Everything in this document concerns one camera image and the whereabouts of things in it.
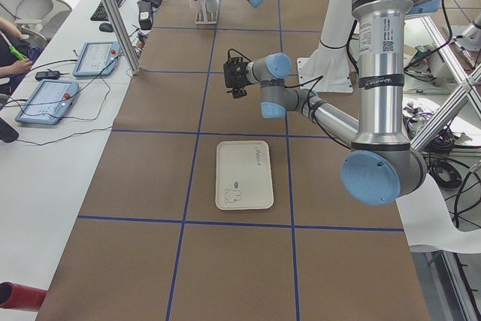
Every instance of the white tray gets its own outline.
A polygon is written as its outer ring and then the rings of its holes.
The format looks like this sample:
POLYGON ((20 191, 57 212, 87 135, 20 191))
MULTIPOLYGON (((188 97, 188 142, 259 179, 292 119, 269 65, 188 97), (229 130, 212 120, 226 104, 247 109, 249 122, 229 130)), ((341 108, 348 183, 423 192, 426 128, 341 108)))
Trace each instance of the white tray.
POLYGON ((217 145, 216 206, 221 210, 265 209, 274 203, 269 146, 264 141, 217 145))

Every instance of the metal frame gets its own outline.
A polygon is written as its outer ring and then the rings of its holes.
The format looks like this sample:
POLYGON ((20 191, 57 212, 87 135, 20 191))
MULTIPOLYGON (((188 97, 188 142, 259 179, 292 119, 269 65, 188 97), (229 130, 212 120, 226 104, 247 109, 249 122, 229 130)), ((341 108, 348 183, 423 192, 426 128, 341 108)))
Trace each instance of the metal frame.
MULTIPOLYGON (((423 17, 421 21, 437 47, 445 42, 430 17, 423 17)), ((438 132, 455 117, 468 102, 471 103, 474 111, 481 120, 481 97, 476 88, 474 88, 474 86, 481 81, 481 65, 478 65, 471 75, 467 75, 449 46, 441 48, 439 52, 458 83, 458 87, 428 121, 426 126, 423 127, 411 141, 411 147, 418 151, 426 147, 428 143, 436 137, 438 132)))
POLYGON ((129 35, 127 34, 127 29, 123 24, 119 8, 117 7, 115 0, 102 0, 102 3, 104 4, 105 10, 107 11, 109 20, 112 23, 117 40, 122 47, 122 52, 127 58, 127 62, 129 63, 129 67, 132 70, 132 74, 137 75, 140 71, 138 57, 130 42, 129 35))

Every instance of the keyboard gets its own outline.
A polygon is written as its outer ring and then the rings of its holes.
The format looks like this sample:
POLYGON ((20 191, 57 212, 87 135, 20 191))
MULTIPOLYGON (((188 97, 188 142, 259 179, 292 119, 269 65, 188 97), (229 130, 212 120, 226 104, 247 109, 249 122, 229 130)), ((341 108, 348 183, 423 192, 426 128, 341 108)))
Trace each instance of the keyboard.
MULTIPOLYGON (((122 4, 123 0, 115 0, 117 3, 117 7, 120 8, 120 5, 122 4)), ((97 21, 106 21, 108 20, 108 15, 107 11, 105 10, 104 5, 100 2, 98 5, 97 9, 93 12, 92 16, 90 17, 90 20, 97 22, 97 21)))

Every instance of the person's hand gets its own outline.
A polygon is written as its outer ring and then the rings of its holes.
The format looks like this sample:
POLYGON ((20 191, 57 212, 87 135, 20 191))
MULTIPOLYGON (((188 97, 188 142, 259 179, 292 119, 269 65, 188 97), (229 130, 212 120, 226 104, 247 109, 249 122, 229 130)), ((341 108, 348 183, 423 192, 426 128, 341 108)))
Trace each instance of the person's hand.
POLYGON ((17 60, 14 64, 10 65, 11 74, 23 74, 29 71, 33 66, 33 62, 30 59, 17 60))

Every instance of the label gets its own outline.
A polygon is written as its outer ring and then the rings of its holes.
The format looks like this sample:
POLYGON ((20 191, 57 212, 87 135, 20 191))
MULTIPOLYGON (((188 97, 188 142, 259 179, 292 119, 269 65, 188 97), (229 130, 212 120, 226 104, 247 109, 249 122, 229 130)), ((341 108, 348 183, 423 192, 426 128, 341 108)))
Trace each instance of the label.
POLYGON ((404 74, 387 74, 359 78, 359 88, 371 89, 378 86, 403 86, 404 74))
POLYGON ((401 19, 397 15, 379 17, 373 20, 375 54, 394 53, 399 49, 401 19))
POLYGON ((359 26, 359 55, 371 52, 373 49, 372 23, 359 26))

